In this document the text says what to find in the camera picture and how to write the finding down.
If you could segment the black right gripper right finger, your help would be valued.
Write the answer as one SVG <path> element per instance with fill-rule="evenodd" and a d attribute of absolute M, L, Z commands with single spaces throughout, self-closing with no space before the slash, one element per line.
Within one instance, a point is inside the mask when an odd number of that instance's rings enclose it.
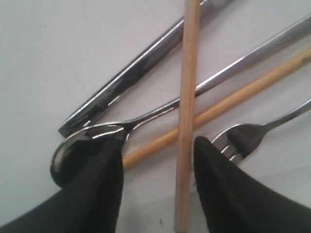
<path fill-rule="evenodd" d="M 205 137 L 194 140 L 194 176 L 211 233 L 309 233 L 311 210 L 253 179 Z"/>

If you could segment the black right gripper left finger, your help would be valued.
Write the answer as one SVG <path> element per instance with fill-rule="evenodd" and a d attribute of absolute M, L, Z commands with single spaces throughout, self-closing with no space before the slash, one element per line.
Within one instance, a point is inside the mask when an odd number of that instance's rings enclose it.
<path fill-rule="evenodd" d="M 2 233 L 114 233 L 124 182 L 121 141 L 110 139 L 51 198 L 1 226 Z"/>

